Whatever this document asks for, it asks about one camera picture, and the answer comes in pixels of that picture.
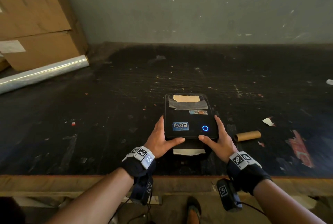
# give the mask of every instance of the blue sticker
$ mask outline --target blue sticker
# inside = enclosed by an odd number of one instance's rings
[[[181,131],[181,130],[189,130],[189,123],[188,122],[172,123],[172,131]]]

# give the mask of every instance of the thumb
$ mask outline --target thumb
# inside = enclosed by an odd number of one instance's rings
[[[185,142],[185,138],[178,137],[178,138],[174,138],[172,140],[166,141],[165,145],[166,145],[167,151],[169,149],[173,148],[174,146],[181,144],[182,142]]]
[[[207,144],[212,150],[214,150],[216,142],[214,142],[212,139],[205,135],[199,135],[199,140]]]

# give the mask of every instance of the hand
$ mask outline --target hand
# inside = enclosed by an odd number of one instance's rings
[[[172,147],[185,142],[185,138],[174,138],[173,140],[166,141],[164,137],[164,120],[163,116],[155,124],[152,134],[149,136],[147,142],[144,144],[155,156],[159,158],[163,156]]]
[[[199,140],[207,144],[223,162],[227,163],[229,161],[229,157],[238,150],[231,137],[225,131],[224,125],[220,118],[217,115],[215,115],[214,118],[219,128],[218,141],[214,142],[205,135],[199,135]]]

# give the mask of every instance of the black tabletop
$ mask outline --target black tabletop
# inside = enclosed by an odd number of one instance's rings
[[[333,177],[332,50],[141,45],[94,60],[98,53],[88,68],[0,95],[0,174],[110,173],[145,143],[165,94],[193,92],[206,94],[231,136],[261,132],[237,147],[270,175]],[[155,175],[226,172],[214,153],[168,152]]]

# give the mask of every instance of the foot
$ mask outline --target foot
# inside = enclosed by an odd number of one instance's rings
[[[200,224],[201,206],[195,197],[187,199],[187,224]]]

